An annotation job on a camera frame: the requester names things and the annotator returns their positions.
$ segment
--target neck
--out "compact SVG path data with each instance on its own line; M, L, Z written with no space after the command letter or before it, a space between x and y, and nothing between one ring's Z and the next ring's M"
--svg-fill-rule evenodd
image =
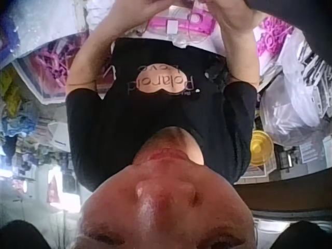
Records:
M204 165L203 153L196 140L187 131L178 127L167 127L153 135L136 154L133 163L142 163L154 151L165 148L181 150L191 161Z

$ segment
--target hand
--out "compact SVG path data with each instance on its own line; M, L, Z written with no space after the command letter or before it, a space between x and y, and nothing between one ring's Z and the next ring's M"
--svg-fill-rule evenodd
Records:
M174 2L175 0L115 0L108 18L125 32L148 21Z
M250 9L244 0L201 0L223 31L252 32L266 17L265 13Z

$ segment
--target nose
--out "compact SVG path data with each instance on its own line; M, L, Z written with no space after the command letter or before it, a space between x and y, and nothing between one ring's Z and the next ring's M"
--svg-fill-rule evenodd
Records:
M196 190L191 183L149 179L138 183L136 195L143 230L167 231L194 206Z

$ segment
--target yellow fan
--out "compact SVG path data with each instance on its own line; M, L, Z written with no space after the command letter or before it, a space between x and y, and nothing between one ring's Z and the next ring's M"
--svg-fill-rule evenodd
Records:
M271 158L273 154L273 141L264 131L254 131L250 144L252 166L261 166Z

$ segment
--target black t-shirt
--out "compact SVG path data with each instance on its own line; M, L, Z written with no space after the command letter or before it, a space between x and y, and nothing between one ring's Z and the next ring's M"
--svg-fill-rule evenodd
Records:
M216 70L222 60L168 41L118 40L112 55L116 80L105 98L77 89L66 99L72 160L80 183L94 191L130 165L151 136L170 126L189 132L202 150L205 165L230 183L236 182L251 158L257 91L245 82L224 87ZM148 67L152 64L162 69L169 65L185 75L185 83L181 77L157 78L160 85L181 83L184 90L179 94L142 92L139 84L158 84L144 74L140 77L145 70L156 69Z

